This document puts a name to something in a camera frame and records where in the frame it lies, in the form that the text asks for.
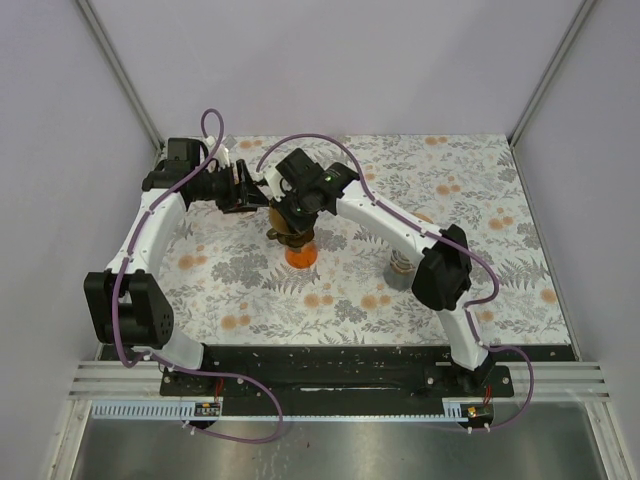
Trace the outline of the dark green dripper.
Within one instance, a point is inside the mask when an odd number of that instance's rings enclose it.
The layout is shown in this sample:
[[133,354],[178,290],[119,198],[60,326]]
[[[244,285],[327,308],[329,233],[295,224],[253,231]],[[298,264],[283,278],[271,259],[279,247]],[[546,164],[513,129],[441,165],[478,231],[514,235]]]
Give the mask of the dark green dripper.
[[290,249],[302,249],[305,245],[314,240],[315,233],[313,229],[304,233],[280,232],[275,228],[270,228],[266,236],[269,240],[277,240],[281,245]]

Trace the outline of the glass of orange liquid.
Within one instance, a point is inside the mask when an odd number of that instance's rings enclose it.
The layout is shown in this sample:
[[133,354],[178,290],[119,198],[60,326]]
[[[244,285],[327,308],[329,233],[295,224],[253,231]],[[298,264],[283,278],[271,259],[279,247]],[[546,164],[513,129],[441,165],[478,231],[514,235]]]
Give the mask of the glass of orange liquid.
[[289,266],[295,269],[311,268],[317,261],[318,249],[314,242],[309,242],[302,247],[285,248],[285,260]]

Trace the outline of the glass coffee carafe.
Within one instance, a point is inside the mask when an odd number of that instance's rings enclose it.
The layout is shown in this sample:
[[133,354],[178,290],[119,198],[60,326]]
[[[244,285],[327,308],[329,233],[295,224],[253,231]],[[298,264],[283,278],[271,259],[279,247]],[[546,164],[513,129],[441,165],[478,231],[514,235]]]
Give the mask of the glass coffee carafe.
[[408,258],[397,250],[392,250],[384,269],[383,277],[387,285],[397,291],[411,288],[415,276],[415,267]]

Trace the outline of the brown paper coffee filter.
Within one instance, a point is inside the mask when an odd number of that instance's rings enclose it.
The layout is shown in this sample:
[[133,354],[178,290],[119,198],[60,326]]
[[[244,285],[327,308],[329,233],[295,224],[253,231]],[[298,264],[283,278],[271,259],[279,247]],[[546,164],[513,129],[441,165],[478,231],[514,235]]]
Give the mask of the brown paper coffee filter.
[[414,213],[413,213],[413,215],[414,215],[416,218],[421,219],[422,221],[425,221],[425,222],[427,222],[427,223],[431,223],[431,224],[433,224],[433,223],[434,223],[434,222],[433,222],[433,220],[432,220],[431,218],[429,218],[428,216],[426,216],[426,215],[424,215],[424,214],[422,214],[422,213],[414,212]]

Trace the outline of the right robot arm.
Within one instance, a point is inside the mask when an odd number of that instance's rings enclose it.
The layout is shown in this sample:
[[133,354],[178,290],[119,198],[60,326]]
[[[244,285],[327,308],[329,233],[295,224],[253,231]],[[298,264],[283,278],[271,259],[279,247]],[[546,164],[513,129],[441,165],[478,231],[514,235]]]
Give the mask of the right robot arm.
[[451,361],[458,366],[457,388],[475,396],[490,385],[489,352],[464,313],[472,265],[461,228],[441,229],[376,199],[359,172],[342,163],[323,168],[300,148],[269,168],[264,178],[272,208],[291,232],[306,233],[319,213],[328,212],[366,228],[402,254],[414,268],[413,295],[436,312],[444,328]]

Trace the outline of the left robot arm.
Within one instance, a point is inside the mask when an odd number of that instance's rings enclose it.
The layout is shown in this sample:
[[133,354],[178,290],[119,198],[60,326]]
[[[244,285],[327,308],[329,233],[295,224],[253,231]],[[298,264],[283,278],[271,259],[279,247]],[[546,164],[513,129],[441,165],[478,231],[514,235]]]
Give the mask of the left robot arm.
[[192,203],[212,203],[222,213],[255,211],[269,204],[265,180],[245,161],[231,162],[214,138],[168,140],[164,157],[142,182],[140,206],[116,256],[104,270],[90,272],[84,293],[97,339],[118,352],[132,349],[185,368],[182,383],[205,395],[217,382],[203,362],[204,347],[177,326],[157,279],[177,226]]

